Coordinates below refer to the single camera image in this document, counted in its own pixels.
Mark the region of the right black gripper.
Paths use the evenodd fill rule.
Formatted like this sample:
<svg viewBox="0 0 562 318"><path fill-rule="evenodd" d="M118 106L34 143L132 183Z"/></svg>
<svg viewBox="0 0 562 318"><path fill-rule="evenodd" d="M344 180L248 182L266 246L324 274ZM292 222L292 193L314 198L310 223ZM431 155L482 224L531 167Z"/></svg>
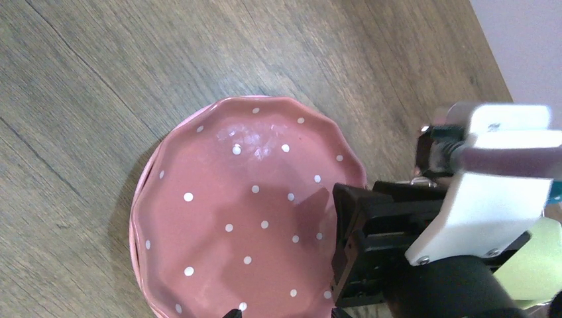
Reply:
<svg viewBox="0 0 562 318"><path fill-rule="evenodd" d="M521 234L490 258L454 256L410 264L406 250L437 217L442 187L376 182L333 187L337 213L331 285L337 307L513 307L493 273L529 240Z"/></svg>

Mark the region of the light green mug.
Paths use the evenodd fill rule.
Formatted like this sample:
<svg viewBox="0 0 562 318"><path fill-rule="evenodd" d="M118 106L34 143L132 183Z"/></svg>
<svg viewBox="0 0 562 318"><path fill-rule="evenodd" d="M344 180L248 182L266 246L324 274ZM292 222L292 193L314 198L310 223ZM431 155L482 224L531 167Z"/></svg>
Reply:
<svg viewBox="0 0 562 318"><path fill-rule="evenodd" d="M521 309L550 302L561 291L561 223L542 217L530 240L494 277Z"/></svg>

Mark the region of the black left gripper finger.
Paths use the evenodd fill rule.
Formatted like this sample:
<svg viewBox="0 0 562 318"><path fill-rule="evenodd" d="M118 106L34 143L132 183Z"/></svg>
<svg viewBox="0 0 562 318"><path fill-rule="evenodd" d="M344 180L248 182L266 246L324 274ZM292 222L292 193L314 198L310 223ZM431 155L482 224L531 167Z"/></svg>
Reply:
<svg viewBox="0 0 562 318"><path fill-rule="evenodd" d="M223 318L242 318L243 312L240 309L232 309L227 312Z"/></svg>

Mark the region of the pink polka dot plate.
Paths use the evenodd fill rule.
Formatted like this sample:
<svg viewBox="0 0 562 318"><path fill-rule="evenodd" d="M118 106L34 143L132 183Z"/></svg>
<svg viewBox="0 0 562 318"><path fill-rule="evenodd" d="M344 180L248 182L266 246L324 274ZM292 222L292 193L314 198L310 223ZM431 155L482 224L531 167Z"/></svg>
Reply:
<svg viewBox="0 0 562 318"><path fill-rule="evenodd" d="M332 189L364 187L363 165L292 98L216 103L169 137L144 189L148 289L178 317L330 317Z"/></svg>

